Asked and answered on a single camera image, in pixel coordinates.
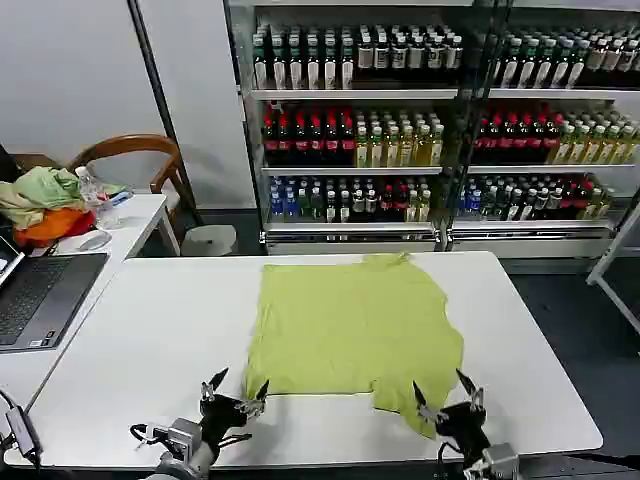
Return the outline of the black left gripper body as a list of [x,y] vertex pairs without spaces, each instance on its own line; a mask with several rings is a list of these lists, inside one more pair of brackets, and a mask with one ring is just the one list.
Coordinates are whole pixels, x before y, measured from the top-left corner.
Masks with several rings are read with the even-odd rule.
[[202,441],[217,446],[231,428],[244,427],[247,414],[241,409],[243,402],[225,395],[214,394],[200,401]]

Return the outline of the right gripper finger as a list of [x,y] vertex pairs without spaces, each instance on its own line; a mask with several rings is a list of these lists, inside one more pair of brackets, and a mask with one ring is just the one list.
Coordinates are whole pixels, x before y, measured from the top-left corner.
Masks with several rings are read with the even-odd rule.
[[414,397],[417,404],[418,415],[423,418],[427,423],[440,424],[448,419],[448,415],[442,410],[435,410],[431,408],[427,400],[422,393],[421,389],[417,385],[416,381],[412,382]]
[[469,397],[466,402],[461,403],[461,406],[472,413],[485,412],[484,388],[477,387],[471,378],[465,375],[460,369],[456,370],[456,374],[463,389]]

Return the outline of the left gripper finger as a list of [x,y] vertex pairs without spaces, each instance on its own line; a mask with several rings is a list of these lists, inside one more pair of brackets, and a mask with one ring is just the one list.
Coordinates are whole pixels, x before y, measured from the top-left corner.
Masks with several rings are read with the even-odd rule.
[[266,380],[253,399],[240,401],[235,409],[245,416],[259,416],[264,412],[269,380]]
[[213,402],[216,396],[218,387],[223,382],[225,376],[228,373],[229,368],[226,367],[221,371],[215,373],[208,382],[201,383],[201,401],[204,403]]

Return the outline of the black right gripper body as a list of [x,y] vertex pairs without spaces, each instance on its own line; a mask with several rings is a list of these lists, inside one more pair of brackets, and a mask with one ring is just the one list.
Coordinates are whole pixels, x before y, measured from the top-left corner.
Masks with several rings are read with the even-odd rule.
[[482,451],[489,447],[484,433],[484,407],[461,402],[443,408],[436,419],[436,432],[455,441],[460,451]]

